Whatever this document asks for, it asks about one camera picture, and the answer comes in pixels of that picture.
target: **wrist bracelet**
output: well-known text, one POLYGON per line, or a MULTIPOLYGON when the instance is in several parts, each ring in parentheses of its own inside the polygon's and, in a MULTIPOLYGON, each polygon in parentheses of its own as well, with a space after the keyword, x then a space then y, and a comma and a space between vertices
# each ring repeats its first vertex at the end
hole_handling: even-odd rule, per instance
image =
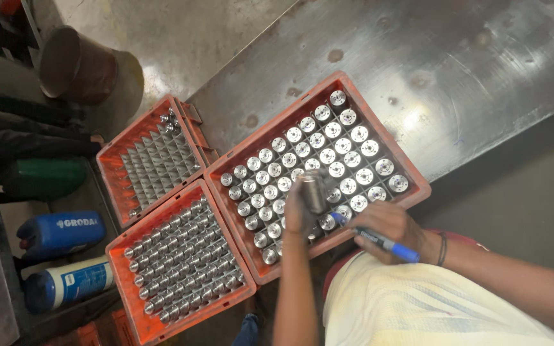
POLYGON ((441 248, 440 248, 440 257, 437 260, 437 266, 441 267, 444 264, 444 259, 446 259, 446 252, 448 251, 448 241, 446 240, 446 233, 440 232, 441 236, 441 248))

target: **rusty metal bucket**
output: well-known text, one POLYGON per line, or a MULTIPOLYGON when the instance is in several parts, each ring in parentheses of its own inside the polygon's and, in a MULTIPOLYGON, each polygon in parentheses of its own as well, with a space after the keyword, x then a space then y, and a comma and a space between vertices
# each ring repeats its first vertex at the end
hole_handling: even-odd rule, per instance
POLYGON ((72 27, 51 32, 39 61, 39 79, 48 97, 97 105, 114 89, 117 61, 112 49, 72 27))

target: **label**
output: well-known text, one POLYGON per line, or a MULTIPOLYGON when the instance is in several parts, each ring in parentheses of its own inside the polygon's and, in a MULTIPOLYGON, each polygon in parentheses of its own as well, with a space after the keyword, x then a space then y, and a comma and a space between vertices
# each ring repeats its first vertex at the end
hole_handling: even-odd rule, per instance
POLYGON ((59 220, 57 221, 57 226, 59 228, 63 227, 75 227, 75 226, 89 226, 97 225, 97 218, 78 218, 76 220, 59 220))
POLYGON ((113 276, 108 262, 61 274, 61 279, 63 280, 64 303, 103 291, 113 284, 113 276))

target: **orange plastic crate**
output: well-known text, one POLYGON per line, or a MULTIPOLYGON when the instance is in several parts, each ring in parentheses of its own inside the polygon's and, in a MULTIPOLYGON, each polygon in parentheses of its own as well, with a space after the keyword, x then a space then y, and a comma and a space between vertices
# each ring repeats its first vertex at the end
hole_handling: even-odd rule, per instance
POLYGON ((113 240, 106 247, 106 256, 108 257, 108 262, 113 271, 113 277, 117 284, 117 288, 121 294, 121 299, 130 326, 132 327, 132 331, 139 345, 155 345, 240 303, 256 293, 257 287, 254 279, 241 253, 236 247, 236 242, 228 226, 223 221, 223 217, 219 212, 215 200, 203 179, 194 181, 182 191, 173 195, 164 204, 140 220, 137 224, 130 227, 117 239, 113 240), (246 284, 226 295, 222 295, 216 301, 202 306, 198 311, 189 313, 187 316, 177 321, 171 321, 168 325, 164 325, 158 318, 150 317, 144 313, 144 304, 146 301, 139 298, 139 288, 134 285, 135 274, 129 270, 130 260, 123 255, 123 252, 125 248, 134 244, 135 241, 140 240, 143 235, 149 234, 152 229, 158 227, 163 222, 167 222, 173 214, 178 214, 183 208, 189 208, 191 203, 199 200, 202 194, 207 197, 211 211, 215 214, 215 220, 222 229, 222 234, 230 247, 230 251, 235 256, 236 262, 245 277, 246 284))
MULTIPOLYGON (((239 164, 246 165, 248 158, 258 156, 258 152, 262 148, 271 148, 273 138, 286 138, 285 132, 289 128, 298 126, 300 120, 310 116, 310 113, 313 113, 317 106, 326 104, 329 96, 335 90, 345 92, 350 107, 361 118, 362 124, 369 130, 369 139, 378 141, 383 154, 395 164, 395 173, 403 174, 409 180, 408 189, 404 193, 394 196, 391 201, 404 208, 410 208, 431 194, 431 186, 416 167, 414 167, 405 153, 403 153, 403 150, 388 130, 377 119, 377 116, 365 102, 365 99, 363 99, 350 78, 341 71, 333 73, 309 90, 309 92, 304 93, 301 98, 275 116, 266 125, 256 130, 233 150, 215 161, 204 173, 204 179, 213 192, 217 205, 226 219, 257 284, 266 284, 278 278, 281 275, 281 265, 280 263, 273 265, 264 263, 260 249, 254 245, 255 231, 250 231, 245 227, 245 218, 237 213, 239 201, 233 201, 228 197, 229 188, 221 185, 221 175, 226 172, 231 174, 239 164)), ((318 256, 350 239, 352 236, 349 230, 343 228, 333 230, 327 236, 311 245, 309 257, 318 256)))
MULTIPOLYGON (((201 123, 202 121, 192 105, 183 103, 179 101, 179 99, 168 94, 159 100, 155 106, 151 107, 148 112, 136 119, 135 122, 128 126, 127 129, 123 130, 123 132, 97 154, 97 164, 102 173, 102 179, 108 189, 108 195, 110 196, 121 227, 126 228, 132 225, 158 205, 168 200, 175 193, 181 191, 185 185, 201 177, 208 165, 219 157, 217 152, 206 143, 204 135, 199 128, 201 123), (188 143, 191 154, 197 161, 199 169, 191 174, 186 173, 185 176, 181 176, 178 178, 179 180, 176 184, 169 184, 169 186, 164 185, 163 190, 160 190, 160 192, 155 191, 151 199, 147 198, 147 200, 150 201, 149 205, 137 212, 133 217, 130 217, 130 210, 138 209, 140 207, 140 201, 132 186, 132 180, 130 180, 128 176, 121 154, 128 155, 128 149, 137 151, 135 143, 143 144, 143 138, 153 141, 153 136, 159 133, 157 127, 157 124, 160 123, 159 117, 162 114, 168 114, 169 109, 173 110, 176 119, 179 121, 181 134, 184 136, 186 143, 188 143)), ((159 152, 160 155, 164 155, 164 160, 167 161, 168 155, 165 154, 167 150, 164 148, 159 152)), ((169 171, 166 170, 165 163, 160 164, 164 166, 160 167, 161 172, 157 170, 153 171, 153 173, 155 173, 155 179, 149 178, 149 172, 147 172, 143 176, 139 174, 138 180, 147 178, 160 183, 160 179, 169 178, 167 177, 169 171)))

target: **hand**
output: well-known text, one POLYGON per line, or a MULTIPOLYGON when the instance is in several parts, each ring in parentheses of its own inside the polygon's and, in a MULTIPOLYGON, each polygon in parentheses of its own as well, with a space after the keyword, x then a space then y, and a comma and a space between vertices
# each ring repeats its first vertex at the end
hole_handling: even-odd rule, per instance
MULTIPOLYGON (((439 236, 426 232, 405 212, 405 209, 396 204, 375 201, 354 218, 347 227, 354 229, 356 226, 365 226, 371 230, 385 235, 390 240, 401 243, 420 254, 420 262, 437 263, 439 236)), ((370 240, 362 236, 356 236, 354 241, 366 252, 377 257, 384 264, 403 263, 401 259, 390 252, 378 248, 370 240)))

